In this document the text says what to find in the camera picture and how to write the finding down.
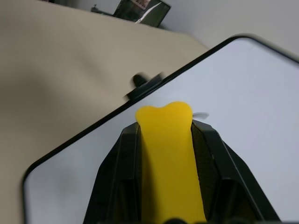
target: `black plastic part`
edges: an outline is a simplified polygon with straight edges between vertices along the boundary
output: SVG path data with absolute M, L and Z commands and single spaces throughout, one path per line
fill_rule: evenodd
M 247 165 L 219 134 L 195 120 L 191 132 L 206 219 L 215 223 L 279 221 Z M 141 154 L 140 128 L 135 123 L 123 130 L 100 166 L 84 224 L 141 221 Z M 185 222 L 174 217 L 165 224 Z
M 193 148 L 206 219 L 279 221 L 245 162 L 210 125 L 193 121 Z
M 141 220 L 141 143 L 137 123 L 126 127 L 102 162 L 83 224 Z
M 132 82 L 133 82 L 135 88 L 138 88 L 138 87 L 142 86 L 143 84 L 146 84 L 147 81 L 148 80 L 145 77 L 143 77 L 142 74 L 136 74 L 132 78 Z
M 160 85 L 162 76 L 159 74 L 151 80 L 146 81 L 145 77 L 141 74 L 137 74 L 133 76 L 132 80 L 136 88 L 126 95 L 129 100 L 135 100 L 136 98 L 142 97 L 155 89 L 158 85 Z
M 164 224 L 187 224 L 185 221 L 179 218 L 172 218 L 166 221 Z
M 101 14 L 101 15 L 108 15 L 108 16 L 112 16 L 112 17 L 113 17 L 113 15 L 110 14 L 110 13 L 100 11 L 96 6 L 97 6 L 97 4 L 95 4 L 95 5 L 90 9 L 90 11 L 93 12 L 93 13 L 98 13 L 98 14 Z

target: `tablet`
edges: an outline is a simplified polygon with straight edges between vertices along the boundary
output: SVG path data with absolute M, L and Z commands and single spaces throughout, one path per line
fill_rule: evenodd
M 96 174 L 145 105 L 188 103 L 247 163 L 282 221 L 299 220 L 299 63 L 235 36 L 32 164 L 23 179 L 28 224 L 83 223 Z

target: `black bracket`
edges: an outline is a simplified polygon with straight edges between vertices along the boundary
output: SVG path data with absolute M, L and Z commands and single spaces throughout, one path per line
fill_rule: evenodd
M 136 74 L 131 79 L 135 89 L 129 92 L 126 97 L 129 100 L 134 100 L 146 95 L 148 92 L 156 88 L 162 81 L 161 74 L 153 77 L 151 80 L 147 80 L 141 73 Z

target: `yellow silicone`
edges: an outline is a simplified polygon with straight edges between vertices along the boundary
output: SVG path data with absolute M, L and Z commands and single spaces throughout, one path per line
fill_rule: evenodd
M 142 133 L 142 221 L 206 221 L 192 145 L 192 109 L 183 102 L 136 112 Z

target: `table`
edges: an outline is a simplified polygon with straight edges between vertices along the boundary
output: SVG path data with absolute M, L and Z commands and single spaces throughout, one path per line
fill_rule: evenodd
M 33 165 L 24 183 L 30 223 L 82 223 L 98 168 L 144 105 L 187 102 L 207 112 L 247 163 L 281 220 L 299 220 L 299 64 L 247 37 L 233 37 L 167 77 Z
M 21 180 L 34 161 L 124 104 L 137 72 L 167 76 L 206 48 L 37 0 L 5 1 L 0 15 L 0 222 L 18 224 Z

